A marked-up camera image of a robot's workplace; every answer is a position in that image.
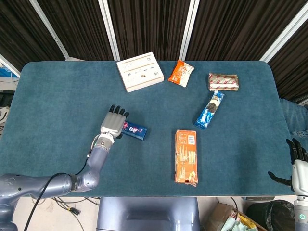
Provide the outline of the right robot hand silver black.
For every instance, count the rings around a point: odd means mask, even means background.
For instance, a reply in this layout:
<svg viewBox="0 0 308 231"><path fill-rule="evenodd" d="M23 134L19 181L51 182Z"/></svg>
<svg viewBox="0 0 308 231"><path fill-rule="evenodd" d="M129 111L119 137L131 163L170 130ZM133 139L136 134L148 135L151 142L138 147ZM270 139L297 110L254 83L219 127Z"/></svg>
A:
<svg viewBox="0 0 308 231"><path fill-rule="evenodd" d="M308 153L295 138L286 139L290 149L292 175L290 179L283 179L268 172L269 177L277 183L290 186L297 196L308 196Z"/></svg>

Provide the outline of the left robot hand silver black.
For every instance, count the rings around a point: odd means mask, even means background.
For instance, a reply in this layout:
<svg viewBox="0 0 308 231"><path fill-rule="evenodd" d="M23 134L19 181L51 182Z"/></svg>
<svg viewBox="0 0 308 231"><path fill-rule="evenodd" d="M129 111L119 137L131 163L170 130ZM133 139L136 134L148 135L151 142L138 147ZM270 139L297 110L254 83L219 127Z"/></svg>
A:
<svg viewBox="0 0 308 231"><path fill-rule="evenodd" d="M113 104L102 122L100 128L101 133L108 133L111 134L114 139L121 139L123 136L122 129L128 115L129 112L123 107Z"/></svg>

